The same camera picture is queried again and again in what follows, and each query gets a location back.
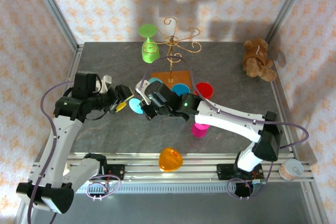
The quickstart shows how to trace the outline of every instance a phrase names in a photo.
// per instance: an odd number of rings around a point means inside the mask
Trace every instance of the floral wallpaper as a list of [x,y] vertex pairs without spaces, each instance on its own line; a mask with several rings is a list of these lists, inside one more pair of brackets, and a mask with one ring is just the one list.
[[270,55],[277,60],[292,120],[310,133],[301,156],[315,160],[324,208],[336,223],[336,0],[296,0]]
[[56,0],[80,44],[142,41],[138,28],[152,23],[169,34],[163,19],[178,20],[178,38],[197,27],[200,41],[266,37],[285,0]]
[[[12,223],[32,163],[50,134],[43,93],[66,80],[72,50],[43,0],[0,0],[0,223]],[[45,101],[48,113],[63,90]]]

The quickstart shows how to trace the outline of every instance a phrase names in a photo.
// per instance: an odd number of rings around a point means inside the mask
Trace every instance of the teddy bear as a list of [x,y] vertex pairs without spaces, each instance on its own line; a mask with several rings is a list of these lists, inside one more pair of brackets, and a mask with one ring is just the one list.
[[273,61],[267,58],[267,42],[263,39],[248,40],[244,43],[244,48],[243,70],[247,75],[274,81],[277,74],[271,69]]

